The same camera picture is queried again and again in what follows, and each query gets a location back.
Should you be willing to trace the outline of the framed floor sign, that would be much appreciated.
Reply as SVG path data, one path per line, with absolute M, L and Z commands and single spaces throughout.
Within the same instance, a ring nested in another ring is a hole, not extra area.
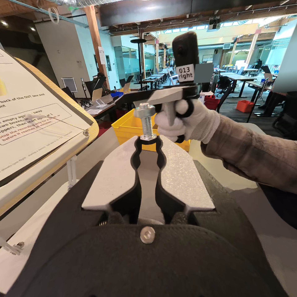
M 65 88 L 68 87 L 72 93 L 78 92 L 76 82 L 73 77 L 63 77 L 61 79 Z

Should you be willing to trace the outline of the wooden pillar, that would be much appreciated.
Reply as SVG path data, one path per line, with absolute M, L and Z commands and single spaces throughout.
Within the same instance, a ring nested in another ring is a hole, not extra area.
M 106 66 L 101 63 L 100 54 L 99 54 L 99 47 L 101 47 L 102 44 L 100 40 L 98 23 L 97 23 L 96 14 L 95 14 L 95 7 L 94 5 L 87 6 L 84 8 L 84 11 L 86 13 L 86 17 L 88 21 L 88 26 L 89 26 L 91 39 L 92 39 L 92 43 L 95 51 L 96 61 L 98 64 L 98 69 L 99 69 L 99 72 L 103 73 L 106 76 L 106 86 L 109 88 L 110 85 L 109 85 Z

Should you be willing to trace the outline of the black round-top pole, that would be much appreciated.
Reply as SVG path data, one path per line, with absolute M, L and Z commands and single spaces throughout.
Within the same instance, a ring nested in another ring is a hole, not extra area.
M 143 77 L 145 75 L 145 59 L 144 59 L 144 50 L 143 50 L 143 44 L 146 43 L 146 40 L 144 38 L 138 38 L 138 39 L 132 39 L 130 40 L 132 44 L 138 45 L 138 51 L 139 51 L 139 66 L 140 66 L 140 82 L 142 83 Z

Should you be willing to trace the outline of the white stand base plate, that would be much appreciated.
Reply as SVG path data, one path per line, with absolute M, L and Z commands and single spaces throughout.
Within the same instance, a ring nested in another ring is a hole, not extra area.
M 20 254 L 12 254 L 1 247 L 0 251 L 0 292 L 7 294 L 26 264 L 35 241 L 50 213 L 68 192 L 68 183 L 64 183 L 38 210 L 24 222 L 19 230 L 8 240 L 10 246 L 24 243 Z

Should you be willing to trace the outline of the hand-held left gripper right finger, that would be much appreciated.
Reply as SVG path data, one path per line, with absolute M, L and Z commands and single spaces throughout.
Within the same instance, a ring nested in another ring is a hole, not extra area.
M 186 218 L 193 212 L 210 212 L 215 205 L 198 172 L 192 157 L 165 136 L 156 139 L 159 168 L 155 201 L 165 224 L 177 213 Z

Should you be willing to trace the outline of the printed instruction sheet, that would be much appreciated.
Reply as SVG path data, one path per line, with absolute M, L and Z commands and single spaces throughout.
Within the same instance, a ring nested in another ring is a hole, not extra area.
M 30 120 L 27 113 L 55 117 L 86 130 L 90 125 L 2 50 L 0 56 L 0 174 L 5 183 L 83 132 L 49 118 Z

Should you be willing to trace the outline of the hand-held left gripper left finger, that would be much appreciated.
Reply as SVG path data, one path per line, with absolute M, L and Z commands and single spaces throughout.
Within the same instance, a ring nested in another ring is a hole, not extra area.
M 140 137 L 117 147 L 103 161 L 82 208 L 89 211 L 119 212 L 130 224 L 138 221 L 142 189 L 138 174 L 142 143 Z

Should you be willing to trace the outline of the yellow plastic storage bin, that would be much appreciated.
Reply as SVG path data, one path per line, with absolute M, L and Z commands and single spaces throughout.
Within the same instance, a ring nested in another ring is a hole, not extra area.
M 133 136 L 143 135 L 141 119 L 134 117 L 134 110 L 135 109 L 132 109 L 131 111 L 126 113 L 124 116 L 122 116 L 120 119 L 118 119 L 116 122 L 112 124 L 112 127 L 115 131 L 115 134 L 117 136 L 117 139 L 120 145 L 122 145 L 123 143 L 131 139 Z M 155 115 L 151 117 L 153 133 L 159 136 L 159 133 L 157 131 L 158 126 L 155 124 L 154 118 L 155 118 Z M 191 143 L 191 140 L 188 140 L 188 141 L 183 141 L 182 143 L 177 143 L 177 145 L 188 152 L 190 149 L 190 143 Z M 142 150 L 156 152 L 156 144 L 151 144 L 147 146 L 143 145 Z

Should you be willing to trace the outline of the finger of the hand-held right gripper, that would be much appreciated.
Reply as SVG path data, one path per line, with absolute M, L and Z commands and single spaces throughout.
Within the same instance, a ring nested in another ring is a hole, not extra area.
M 174 102 L 183 98 L 184 87 L 163 88 L 158 90 L 140 91 L 133 93 L 133 103 L 136 107 L 140 103 L 149 103 L 150 105 L 159 105 L 168 102 Z

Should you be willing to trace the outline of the orange plastic box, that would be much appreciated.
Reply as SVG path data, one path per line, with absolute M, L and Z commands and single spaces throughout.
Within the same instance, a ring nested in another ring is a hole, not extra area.
M 240 100 L 237 102 L 236 110 L 242 113 L 250 113 L 254 107 L 254 102 L 248 100 Z

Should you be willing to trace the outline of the steel bolt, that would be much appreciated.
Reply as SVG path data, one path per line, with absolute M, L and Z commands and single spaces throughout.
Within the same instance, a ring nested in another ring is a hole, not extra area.
M 134 117 L 141 120 L 144 136 L 152 137 L 154 134 L 151 118 L 155 113 L 155 107 L 147 102 L 140 103 L 134 110 Z

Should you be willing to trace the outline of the person's right forearm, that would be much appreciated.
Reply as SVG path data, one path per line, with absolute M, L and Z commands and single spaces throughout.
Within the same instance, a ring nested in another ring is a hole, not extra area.
M 202 153 L 246 179 L 297 193 L 297 142 L 258 133 L 220 116 L 220 124 Z

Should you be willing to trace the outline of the wooden document stand board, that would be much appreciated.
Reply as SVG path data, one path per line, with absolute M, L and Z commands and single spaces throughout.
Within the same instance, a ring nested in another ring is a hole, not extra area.
M 76 149 L 74 151 L 74 155 L 79 153 L 80 151 L 82 151 L 83 148 L 86 148 L 88 144 L 90 144 L 95 137 L 98 135 L 99 132 L 99 127 L 98 124 L 96 123 L 96 121 L 94 120 L 93 124 L 90 126 L 90 128 L 87 129 L 87 131 L 90 133 L 89 136 L 89 140 L 87 141 L 87 143 L 84 143 L 83 145 L 81 145 L 78 149 Z M 54 152 L 55 150 L 52 150 L 50 153 L 46 154 L 43 158 L 39 158 L 36 162 L 33 162 L 32 165 L 28 165 L 26 167 L 26 170 L 28 170 L 30 167 L 32 167 L 34 164 L 38 163 L 39 161 L 41 161 L 42 159 L 44 159 L 47 155 L 51 154 L 52 152 Z M 25 196 L 32 191 L 36 186 L 38 186 L 41 182 L 43 182 L 47 177 L 49 177 L 52 173 L 54 173 L 57 169 L 61 168 L 62 165 L 64 165 L 66 163 L 66 159 L 64 159 L 63 161 L 61 161 L 58 165 L 56 165 L 53 169 L 50 169 L 47 173 L 45 173 L 41 178 L 39 178 L 37 181 L 35 181 L 32 185 L 28 186 L 24 191 L 22 191 L 20 194 L 18 194 L 17 196 L 15 196 L 11 201 L 9 201 L 8 203 L 4 204 L 1 206 L 0 208 L 0 215 L 1 215 L 1 219 L 3 217 L 5 217 L 6 215 L 9 214 L 9 212 L 11 212 L 14 208 L 16 208 L 20 203 L 22 203 L 25 199 Z

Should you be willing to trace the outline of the person's right hand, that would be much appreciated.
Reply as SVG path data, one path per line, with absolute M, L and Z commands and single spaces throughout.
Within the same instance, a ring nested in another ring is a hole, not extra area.
M 197 140 L 208 144 L 220 124 L 220 115 L 208 109 L 198 99 L 191 100 L 194 110 L 189 117 L 175 117 L 172 126 L 169 125 L 164 110 L 157 113 L 154 121 L 158 126 L 158 133 L 174 143 L 184 140 Z

